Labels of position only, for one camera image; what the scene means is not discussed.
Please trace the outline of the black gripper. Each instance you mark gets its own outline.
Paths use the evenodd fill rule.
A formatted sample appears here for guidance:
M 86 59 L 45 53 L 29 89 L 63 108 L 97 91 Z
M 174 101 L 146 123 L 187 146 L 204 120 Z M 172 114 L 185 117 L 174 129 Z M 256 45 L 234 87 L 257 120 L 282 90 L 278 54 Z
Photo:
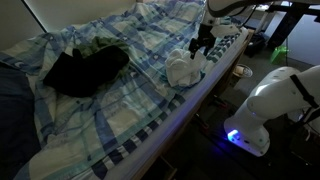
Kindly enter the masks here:
M 216 38 L 211 33 L 212 27 L 201 24 L 198 30 L 197 39 L 192 38 L 188 50 L 190 51 L 190 58 L 195 57 L 197 48 L 205 47 L 204 56 L 208 55 L 210 49 L 215 45 Z

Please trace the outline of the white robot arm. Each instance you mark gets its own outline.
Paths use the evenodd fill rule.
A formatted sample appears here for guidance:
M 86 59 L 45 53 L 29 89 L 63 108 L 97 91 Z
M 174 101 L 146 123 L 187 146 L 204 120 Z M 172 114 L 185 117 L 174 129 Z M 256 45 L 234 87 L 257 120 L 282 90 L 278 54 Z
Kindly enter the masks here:
M 274 1 L 277 0 L 207 0 L 198 36 L 189 44 L 190 57 L 194 58 L 200 48 L 213 47 L 219 18 L 248 6 Z M 261 157 L 270 147 L 269 132 L 264 127 L 266 121 L 303 108 L 313 110 L 309 116 L 313 121 L 319 117 L 319 106 L 320 66 L 303 72 L 282 67 L 265 76 L 235 114 L 224 121 L 223 129 L 229 142 Z

